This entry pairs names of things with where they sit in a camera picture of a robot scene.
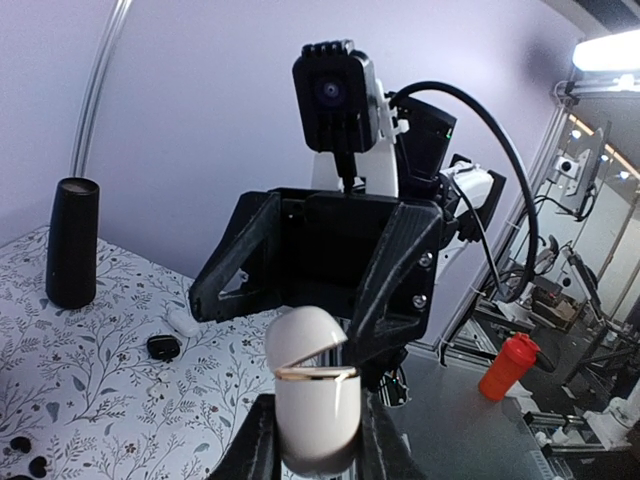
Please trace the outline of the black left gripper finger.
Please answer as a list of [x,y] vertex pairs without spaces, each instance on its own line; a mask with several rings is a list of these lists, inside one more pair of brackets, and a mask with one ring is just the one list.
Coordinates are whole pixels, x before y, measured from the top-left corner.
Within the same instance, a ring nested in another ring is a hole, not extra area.
[[403,347],[426,331],[442,211],[434,203],[398,203],[357,289],[347,363]]
[[247,192],[189,289],[197,321],[227,321],[283,305],[281,195]]

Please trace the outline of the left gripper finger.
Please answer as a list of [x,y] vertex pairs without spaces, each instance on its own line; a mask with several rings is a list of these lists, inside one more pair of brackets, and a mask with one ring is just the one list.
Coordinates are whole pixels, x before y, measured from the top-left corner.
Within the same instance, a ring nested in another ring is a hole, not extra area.
[[377,394],[361,396],[361,423],[357,450],[357,478],[426,479]]
[[276,480],[282,478],[275,395],[260,394],[210,479]]

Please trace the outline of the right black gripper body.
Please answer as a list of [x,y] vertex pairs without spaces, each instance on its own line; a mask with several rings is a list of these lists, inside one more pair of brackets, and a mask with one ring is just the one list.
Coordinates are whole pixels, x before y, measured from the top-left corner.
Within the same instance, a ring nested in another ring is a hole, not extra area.
[[314,305],[352,318],[356,293],[381,232],[400,202],[431,200],[277,188],[281,195],[282,306]]

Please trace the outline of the white earbud charging case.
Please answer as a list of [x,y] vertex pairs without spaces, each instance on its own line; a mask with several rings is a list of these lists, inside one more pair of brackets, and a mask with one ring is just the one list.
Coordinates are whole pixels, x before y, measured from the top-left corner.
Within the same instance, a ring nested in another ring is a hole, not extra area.
[[266,331],[281,458],[301,477],[338,476],[355,456],[361,421],[359,370],[304,364],[346,341],[337,321],[316,306],[293,308]]

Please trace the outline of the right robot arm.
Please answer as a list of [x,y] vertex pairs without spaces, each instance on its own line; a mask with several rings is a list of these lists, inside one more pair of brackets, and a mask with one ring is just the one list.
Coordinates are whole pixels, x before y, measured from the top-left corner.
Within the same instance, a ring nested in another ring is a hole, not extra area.
[[444,165],[405,132],[397,197],[277,188],[243,194],[189,291],[199,322],[281,306],[423,324],[436,283],[491,220],[505,178],[462,156]]

